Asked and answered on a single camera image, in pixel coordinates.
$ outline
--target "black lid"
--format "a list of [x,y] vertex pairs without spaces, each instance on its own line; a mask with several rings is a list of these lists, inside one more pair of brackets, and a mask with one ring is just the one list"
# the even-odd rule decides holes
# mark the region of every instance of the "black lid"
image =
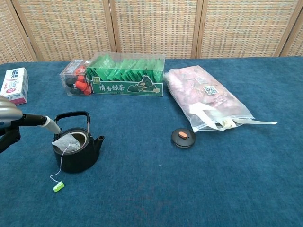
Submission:
[[77,81],[77,78],[75,77],[72,77],[72,78],[67,78],[65,80],[65,84],[66,86],[69,86],[69,87],[73,87],[73,84]]
[[[186,138],[181,137],[179,133],[185,133],[187,135]],[[196,135],[193,131],[189,129],[176,129],[171,135],[172,141],[180,148],[189,148],[191,147],[196,140]]]
[[74,95],[80,95],[80,94],[82,94],[82,91],[79,88],[72,87],[71,88],[71,93],[74,94]]

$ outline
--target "milk carton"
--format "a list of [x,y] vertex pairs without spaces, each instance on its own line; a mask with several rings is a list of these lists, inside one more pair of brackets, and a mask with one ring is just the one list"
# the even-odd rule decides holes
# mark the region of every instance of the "milk carton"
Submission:
[[27,102],[28,75],[25,68],[7,70],[0,95],[18,105]]

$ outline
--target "blue tablecloth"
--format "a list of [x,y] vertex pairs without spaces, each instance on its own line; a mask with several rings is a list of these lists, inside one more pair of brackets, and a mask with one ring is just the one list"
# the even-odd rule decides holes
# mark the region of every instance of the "blue tablecloth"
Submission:
[[[238,97],[256,120],[198,132],[190,149],[170,140],[189,121],[164,87],[163,97],[69,97],[59,73],[67,61],[10,63],[29,75],[26,114],[85,110],[101,156],[80,174],[59,173],[53,135],[20,128],[21,140],[0,154],[0,226],[303,226],[303,57],[167,59],[172,68],[200,65]],[[59,122],[86,127],[84,117]]]

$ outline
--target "tea bag string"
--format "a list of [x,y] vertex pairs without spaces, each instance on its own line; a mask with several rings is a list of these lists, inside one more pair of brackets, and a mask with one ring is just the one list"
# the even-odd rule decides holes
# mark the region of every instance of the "tea bag string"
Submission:
[[50,176],[49,176],[53,181],[55,181],[55,182],[57,182],[57,183],[60,183],[60,182],[57,181],[57,180],[55,180],[55,179],[53,179],[52,177],[58,175],[58,174],[61,172],[63,155],[64,155],[64,153],[66,152],[66,150],[67,150],[70,146],[71,146],[71,144],[68,145],[68,147],[64,150],[64,152],[63,152],[62,155],[61,155],[60,170],[59,170],[56,174],[53,174],[53,175],[50,175]]

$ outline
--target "green tea bag tag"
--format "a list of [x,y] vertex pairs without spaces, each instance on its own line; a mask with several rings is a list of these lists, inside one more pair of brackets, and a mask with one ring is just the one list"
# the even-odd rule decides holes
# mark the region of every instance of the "green tea bag tag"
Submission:
[[64,184],[62,181],[60,181],[54,188],[53,188],[53,191],[54,192],[57,192],[59,191],[60,189],[64,188]]

